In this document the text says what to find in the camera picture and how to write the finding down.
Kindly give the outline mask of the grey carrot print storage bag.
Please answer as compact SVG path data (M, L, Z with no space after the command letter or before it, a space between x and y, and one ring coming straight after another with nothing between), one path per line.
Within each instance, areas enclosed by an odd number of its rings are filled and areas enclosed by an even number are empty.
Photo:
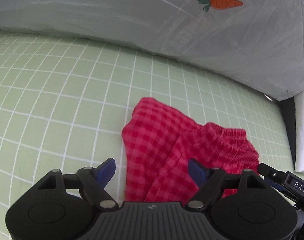
M277 100L304 90L304 0L0 0L0 29L142 49Z

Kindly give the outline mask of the red checkered cloth garment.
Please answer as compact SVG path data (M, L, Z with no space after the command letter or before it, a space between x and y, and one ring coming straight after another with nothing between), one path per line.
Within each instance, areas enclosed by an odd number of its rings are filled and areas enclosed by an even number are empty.
M199 125L154 98L142 98L122 131L127 155L125 200L181 202L198 191L188 175L195 158L207 168L240 174L257 170L258 152L244 129Z

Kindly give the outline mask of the green grid cutting mat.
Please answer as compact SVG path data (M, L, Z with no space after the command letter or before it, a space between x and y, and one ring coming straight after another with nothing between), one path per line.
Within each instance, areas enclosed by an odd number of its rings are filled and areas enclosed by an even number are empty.
M112 157L106 187L124 200L121 130L143 97L199 124L243 128L260 161L292 171L276 103L233 80L140 51L75 38L0 33L0 239L5 215L53 168L74 173Z

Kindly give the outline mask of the white folded cloth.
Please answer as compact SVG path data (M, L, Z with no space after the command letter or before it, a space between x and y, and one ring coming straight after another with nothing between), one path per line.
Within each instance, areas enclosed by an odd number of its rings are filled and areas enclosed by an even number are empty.
M296 121L295 171L304 173L304 91L294 96Z

